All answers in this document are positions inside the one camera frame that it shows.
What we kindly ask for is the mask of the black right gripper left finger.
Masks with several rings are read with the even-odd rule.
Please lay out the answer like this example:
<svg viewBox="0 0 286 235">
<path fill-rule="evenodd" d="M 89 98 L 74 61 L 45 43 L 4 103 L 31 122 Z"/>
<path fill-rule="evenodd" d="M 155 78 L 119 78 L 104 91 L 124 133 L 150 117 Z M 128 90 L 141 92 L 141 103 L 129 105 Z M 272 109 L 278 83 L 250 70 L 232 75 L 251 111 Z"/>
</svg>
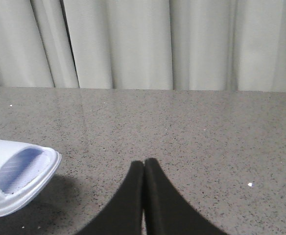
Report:
<svg viewBox="0 0 286 235">
<path fill-rule="evenodd" d="M 79 235 L 140 235 L 143 215 L 143 163 L 133 161 L 117 192 Z"/>
</svg>

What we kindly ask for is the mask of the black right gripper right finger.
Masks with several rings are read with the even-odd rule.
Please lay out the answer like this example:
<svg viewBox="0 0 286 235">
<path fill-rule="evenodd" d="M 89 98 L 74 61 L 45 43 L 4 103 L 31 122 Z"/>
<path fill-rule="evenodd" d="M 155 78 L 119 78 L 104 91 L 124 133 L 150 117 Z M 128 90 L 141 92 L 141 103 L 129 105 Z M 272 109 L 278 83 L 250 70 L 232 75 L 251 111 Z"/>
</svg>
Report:
<svg viewBox="0 0 286 235">
<path fill-rule="evenodd" d="M 145 160 L 145 222 L 149 235 L 225 235 L 177 191 L 155 158 Z"/>
</svg>

